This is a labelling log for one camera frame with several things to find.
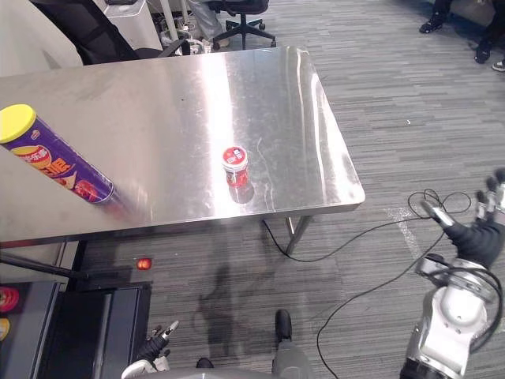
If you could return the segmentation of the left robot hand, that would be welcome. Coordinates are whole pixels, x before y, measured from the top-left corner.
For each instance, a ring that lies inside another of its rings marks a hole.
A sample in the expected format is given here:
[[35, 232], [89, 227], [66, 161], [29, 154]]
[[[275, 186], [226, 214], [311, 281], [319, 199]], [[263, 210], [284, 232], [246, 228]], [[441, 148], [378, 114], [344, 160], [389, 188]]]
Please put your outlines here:
[[157, 325], [154, 329], [152, 329], [151, 334], [140, 347], [137, 359], [154, 362], [157, 358], [159, 358], [169, 343], [170, 335], [177, 330], [178, 326], [179, 321], [176, 320], [167, 328]]

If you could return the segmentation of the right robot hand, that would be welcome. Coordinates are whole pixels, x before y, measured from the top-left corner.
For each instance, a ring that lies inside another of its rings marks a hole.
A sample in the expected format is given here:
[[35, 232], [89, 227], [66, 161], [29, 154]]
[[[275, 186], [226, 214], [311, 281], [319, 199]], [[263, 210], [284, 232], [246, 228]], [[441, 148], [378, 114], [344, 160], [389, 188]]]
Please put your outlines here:
[[476, 215], [465, 226], [441, 206], [422, 201], [421, 207], [443, 229], [457, 249], [457, 258], [491, 268], [504, 248], [504, 169], [498, 168], [486, 179], [487, 189], [475, 193]]

